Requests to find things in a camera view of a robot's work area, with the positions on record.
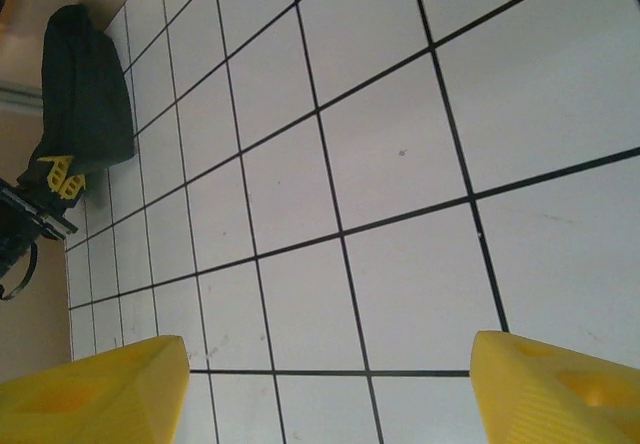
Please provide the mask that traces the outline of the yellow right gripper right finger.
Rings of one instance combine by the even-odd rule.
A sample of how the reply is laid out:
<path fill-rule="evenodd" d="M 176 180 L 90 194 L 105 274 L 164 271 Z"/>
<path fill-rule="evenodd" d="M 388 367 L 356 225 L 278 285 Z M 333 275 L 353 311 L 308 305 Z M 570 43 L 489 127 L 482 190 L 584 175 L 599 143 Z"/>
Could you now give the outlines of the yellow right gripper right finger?
<path fill-rule="evenodd" d="M 480 331 L 470 378 L 490 443 L 637 443 L 639 370 Z"/>

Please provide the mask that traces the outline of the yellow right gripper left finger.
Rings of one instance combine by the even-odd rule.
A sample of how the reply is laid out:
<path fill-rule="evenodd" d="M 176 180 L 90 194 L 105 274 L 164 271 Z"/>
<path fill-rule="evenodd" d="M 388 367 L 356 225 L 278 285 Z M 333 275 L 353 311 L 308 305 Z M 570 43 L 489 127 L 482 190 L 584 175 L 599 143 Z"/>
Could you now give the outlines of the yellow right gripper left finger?
<path fill-rule="evenodd" d="M 4 443 L 171 443 L 189 382 L 184 341 L 163 335 L 1 385 Z"/>

